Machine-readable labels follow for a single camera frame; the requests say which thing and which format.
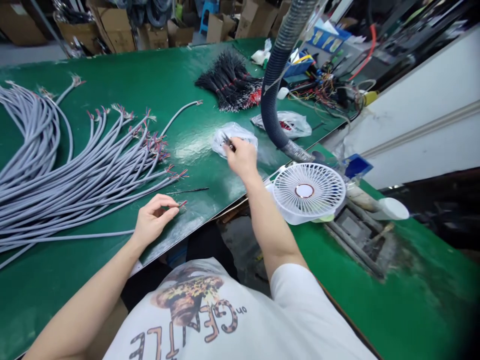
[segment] left hand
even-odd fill
[[[170,220],[179,213],[179,205],[168,195],[157,194],[138,211],[131,241],[146,248],[160,236]]]

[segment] hand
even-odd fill
[[[257,150],[255,146],[239,137],[232,137],[230,140],[236,148],[235,152],[233,152],[228,145],[223,145],[230,169],[232,169],[243,182],[259,176],[259,171],[257,170]]]
[[[138,211],[136,226],[131,241],[146,248],[160,236],[165,225],[179,213],[179,205],[168,195],[155,195]]]

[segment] red wire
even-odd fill
[[[374,53],[375,45],[377,43],[377,30],[375,30],[375,25],[374,24],[370,25],[370,31],[371,31],[371,48],[370,48],[370,51],[368,52],[368,56],[365,58],[365,60],[363,61],[363,64],[360,66],[358,71],[356,73],[354,73],[351,76],[351,78],[348,79],[348,81],[352,80],[354,77],[356,77],[359,74],[360,71],[362,71],[362,69],[369,62],[370,57]]]

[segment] green workbench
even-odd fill
[[[220,113],[215,97],[193,86],[193,81],[222,49],[235,47],[245,56],[263,47],[263,39],[247,39],[217,45],[136,52],[93,59],[42,63],[0,69],[0,81],[14,80],[30,89],[44,86],[61,93],[69,84],[69,72],[87,83],[74,89],[62,103],[72,124],[75,153],[88,140],[92,111],[121,103],[127,111],[141,115],[145,107],[156,115],[161,130],[184,104],[203,100],[186,109],[168,130],[171,158],[178,170],[188,168],[190,178],[164,189],[166,192],[210,187],[208,191],[174,195],[188,200],[177,216],[143,255],[145,265],[245,193],[227,163],[210,149],[216,128],[235,121],[255,133],[259,140],[258,167],[265,178],[289,159],[277,150],[267,135],[252,126],[252,108],[240,113]],[[261,77],[259,67],[249,71]],[[279,110],[307,116],[313,134],[297,143],[310,147],[336,129],[338,119],[322,120],[296,101],[278,102]],[[0,167],[22,143],[19,132],[0,108]],[[325,151],[316,145],[313,150]],[[362,185],[374,197],[380,194]],[[63,234],[88,234],[132,229],[137,211],[146,198],[109,216]],[[396,224],[394,231],[405,240],[405,261],[383,281],[363,270],[324,230],[322,224],[292,226],[300,250],[315,274],[343,310],[385,359],[448,359],[461,339],[462,324],[478,294],[477,266],[450,248],[430,231],[410,219]],[[43,243],[0,271],[0,359],[23,353],[55,312],[127,241],[127,236]]]
[[[143,254],[143,265],[156,259],[195,229],[227,208],[245,193],[241,180],[228,168],[226,160],[211,150],[211,139],[217,128],[237,122],[258,138],[258,168],[266,177],[288,162],[288,158],[270,142],[266,133],[252,125],[250,118],[260,113],[259,107],[240,113],[219,112],[214,94],[197,88],[194,81],[210,62],[226,48],[235,48],[249,57],[262,49],[265,39],[235,40],[222,44],[171,48],[74,59],[56,63],[36,63],[0,69],[2,86],[6,80],[31,90],[45,87],[61,94],[71,83],[70,73],[81,76],[85,84],[75,88],[62,102],[74,135],[74,154],[87,144],[91,113],[100,106],[120,103],[128,112],[141,118],[146,107],[157,117],[151,132],[161,131],[183,105],[203,100],[200,106],[184,110],[167,132],[174,170],[188,169],[189,178],[182,179],[162,192],[175,192],[209,187],[208,191],[173,195],[177,201],[187,200],[186,209],[165,229],[164,233]],[[249,64],[254,77],[263,70]],[[297,143],[307,148],[341,125],[339,119],[322,120],[312,109],[295,100],[279,101],[280,110],[291,110],[307,116],[313,128],[311,136]],[[107,127],[117,119],[108,118]],[[20,132],[0,107],[0,168],[23,143]],[[95,234],[130,230],[135,227],[138,209],[150,196],[134,202],[102,219],[64,235]],[[0,271],[0,359],[14,359],[28,349],[42,328],[60,307],[128,240],[128,236],[41,243]],[[0,262],[11,256],[0,254]]]
[[[331,159],[319,144],[310,150]],[[365,181],[360,187],[383,197]],[[394,224],[400,250],[384,280],[369,275],[323,224],[290,228],[312,273],[384,359],[459,359],[476,319],[480,268],[416,220]]]

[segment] white fan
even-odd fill
[[[305,162],[279,171],[267,189],[291,225],[331,215],[345,199],[345,182],[327,166]]]

